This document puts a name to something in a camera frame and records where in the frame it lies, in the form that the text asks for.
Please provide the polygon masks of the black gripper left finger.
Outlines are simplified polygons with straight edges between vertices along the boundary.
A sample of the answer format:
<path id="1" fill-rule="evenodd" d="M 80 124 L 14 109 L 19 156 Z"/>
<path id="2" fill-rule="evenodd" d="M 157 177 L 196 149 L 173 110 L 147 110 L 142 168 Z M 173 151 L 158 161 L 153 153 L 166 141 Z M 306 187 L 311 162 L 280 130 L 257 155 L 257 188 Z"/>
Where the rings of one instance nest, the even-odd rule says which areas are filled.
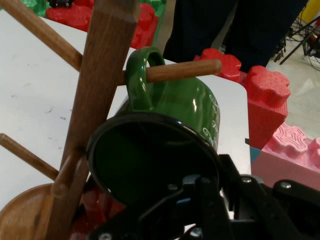
<path id="1" fill-rule="evenodd" d="M 89 240 L 231 240 L 217 181 L 200 175 L 159 199 L 144 199 L 88 234 Z"/>

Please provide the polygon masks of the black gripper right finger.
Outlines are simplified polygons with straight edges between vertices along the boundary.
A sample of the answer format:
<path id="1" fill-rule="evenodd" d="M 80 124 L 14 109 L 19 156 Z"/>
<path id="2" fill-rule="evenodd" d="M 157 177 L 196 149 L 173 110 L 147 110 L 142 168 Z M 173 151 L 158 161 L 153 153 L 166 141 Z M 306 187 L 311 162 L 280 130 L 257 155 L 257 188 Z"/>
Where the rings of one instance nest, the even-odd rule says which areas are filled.
<path id="1" fill-rule="evenodd" d="M 218 156 L 219 181 L 227 207 L 237 220 L 252 220 L 259 238 L 318 240 L 320 192 L 293 180 L 268 187 L 240 174 L 228 154 Z"/>

